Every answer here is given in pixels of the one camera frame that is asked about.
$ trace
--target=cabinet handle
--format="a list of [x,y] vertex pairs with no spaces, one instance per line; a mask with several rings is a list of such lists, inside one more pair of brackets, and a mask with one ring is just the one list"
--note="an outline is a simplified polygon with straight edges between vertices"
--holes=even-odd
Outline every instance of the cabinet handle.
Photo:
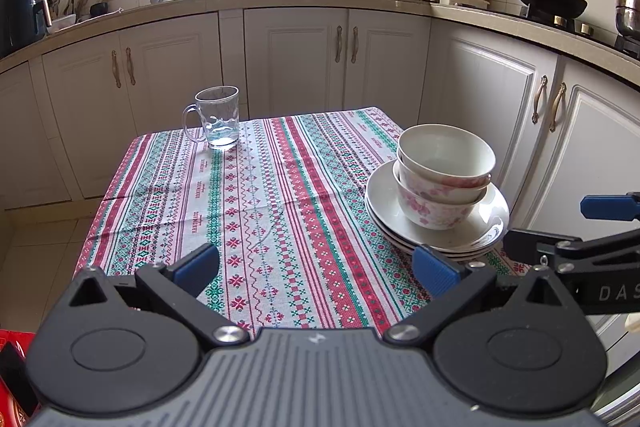
[[335,61],[340,62],[340,57],[342,56],[342,26],[338,26],[338,49],[335,51]]
[[554,106],[551,109],[552,118],[551,118],[551,125],[549,126],[549,131],[551,132],[556,132],[556,115],[558,114],[558,106],[560,105],[560,100],[562,99],[562,97],[564,97],[565,92],[566,92],[566,84],[563,82],[562,84],[560,84],[560,90],[558,91],[558,96],[556,96],[556,99],[554,100]]
[[133,76],[133,60],[131,60],[131,48],[126,49],[127,52],[127,70],[129,71],[129,79],[132,86],[136,85],[136,77]]
[[356,57],[358,56],[358,27],[353,27],[353,54],[351,54],[351,64],[356,63]]
[[113,71],[113,78],[116,79],[116,87],[120,89],[122,84],[120,83],[120,71],[118,70],[118,57],[116,50],[111,51],[111,70]]
[[546,83],[548,82],[548,78],[545,76],[540,80],[540,87],[536,92],[536,95],[533,97],[533,115],[531,116],[531,121],[533,125],[538,123],[538,102],[540,101],[540,96],[542,95],[542,90],[545,89]]

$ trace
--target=striped tablecloth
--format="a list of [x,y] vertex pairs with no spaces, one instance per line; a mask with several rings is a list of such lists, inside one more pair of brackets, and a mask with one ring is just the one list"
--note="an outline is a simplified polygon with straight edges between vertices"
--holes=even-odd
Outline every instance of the striped tablecloth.
[[[206,241],[220,273],[200,295],[255,334],[261,326],[383,331],[426,304],[411,257],[367,216],[367,179],[401,129],[379,109],[241,124],[227,152],[181,130],[133,141],[100,204],[78,267],[108,275],[171,264]],[[486,260],[521,272],[501,251]]]

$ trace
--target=clear glass cup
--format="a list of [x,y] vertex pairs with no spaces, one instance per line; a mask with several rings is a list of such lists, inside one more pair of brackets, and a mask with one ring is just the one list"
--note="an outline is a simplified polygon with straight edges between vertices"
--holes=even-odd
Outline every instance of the clear glass cup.
[[[203,134],[195,138],[187,129],[187,114],[197,111],[202,122]],[[192,142],[206,140],[212,149],[230,149],[240,136],[238,118],[238,88],[218,86],[204,89],[196,95],[196,103],[182,113],[182,127]]]

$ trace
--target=red box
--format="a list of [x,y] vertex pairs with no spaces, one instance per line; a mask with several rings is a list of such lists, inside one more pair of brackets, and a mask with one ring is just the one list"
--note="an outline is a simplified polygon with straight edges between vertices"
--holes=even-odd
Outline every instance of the red box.
[[[7,342],[11,342],[24,357],[34,336],[35,333],[0,330],[0,349]],[[4,383],[0,381],[0,427],[22,427],[27,423],[27,420],[27,416],[15,402]]]

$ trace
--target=cabinet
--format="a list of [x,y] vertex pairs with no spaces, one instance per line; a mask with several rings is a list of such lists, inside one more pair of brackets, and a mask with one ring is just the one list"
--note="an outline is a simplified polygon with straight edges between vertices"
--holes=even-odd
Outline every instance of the cabinet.
[[85,198],[101,196],[137,136],[116,33],[42,57],[66,155]]
[[403,128],[416,125],[430,27],[428,17],[350,10],[344,108],[374,105]]
[[196,93],[222,85],[217,13],[136,26],[118,36],[138,134],[180,128]]
[[342,109],[347,10],[245,10],[252,118]]
[[8,208],[65,201],[28,63],[0,74],[0,200]]
[[[587,194],[638,190],[640,92],[570,59],[558,71],[566,92],[559,97],[556,131],[545,126],[512,216],[512,227],[575,235],[584,240],[636,229],[637,223],[587,220]],[[551,96],[558,97],[562,84]],[[640,349],[640,334],[626,333],[625,315],[595,317],[611,373]]]
[[510,208],[547,128],[557,63],[556,54],[513,38],[443,20],[432,23],[419,123],[453,125],[484,139],[495,152],[494,183]]

